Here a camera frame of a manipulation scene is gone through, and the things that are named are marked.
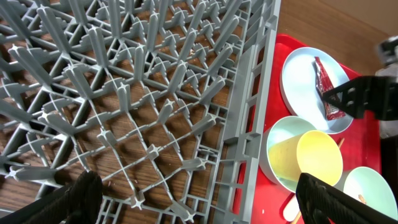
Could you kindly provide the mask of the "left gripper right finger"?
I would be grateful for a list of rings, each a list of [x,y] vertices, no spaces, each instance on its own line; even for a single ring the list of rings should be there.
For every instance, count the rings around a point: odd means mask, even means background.
[[[397,220],[308,173],[300,175],[295,196],[305,223],[397,224]]]

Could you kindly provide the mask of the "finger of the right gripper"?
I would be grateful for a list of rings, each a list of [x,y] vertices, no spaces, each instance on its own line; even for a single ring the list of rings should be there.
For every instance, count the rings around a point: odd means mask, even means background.
[[[377,120],[393,121],[397,119],[397,78],[356,77],[326,91],[322,100],[354,119],[363,118],[369,110]]]

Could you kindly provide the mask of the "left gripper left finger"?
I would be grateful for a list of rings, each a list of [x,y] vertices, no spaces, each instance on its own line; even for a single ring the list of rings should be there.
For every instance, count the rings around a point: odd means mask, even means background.
[[[84,171],[79,178],[44,197],[1,218],[7,224],[94,224],[103,200],[101,177]]]

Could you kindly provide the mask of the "rice and peanut shells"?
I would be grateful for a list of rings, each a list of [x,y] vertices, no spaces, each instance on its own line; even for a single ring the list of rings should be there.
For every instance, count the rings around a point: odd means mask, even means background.
[[[363,204],[366,204],[366,200],[364,199],[364,197],[363,197],[361,194],[358,195],[358,199],[359,199]]]

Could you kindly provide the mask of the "yellow plastic cup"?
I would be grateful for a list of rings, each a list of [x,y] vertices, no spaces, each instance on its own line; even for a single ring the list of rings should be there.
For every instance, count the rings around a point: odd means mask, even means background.
[[[317,130],[273,145],[268,158],[277,180],[289,191],[296,191],[300,175],[308,173],[334,186],[343,173],[343,158],[338,144]]]

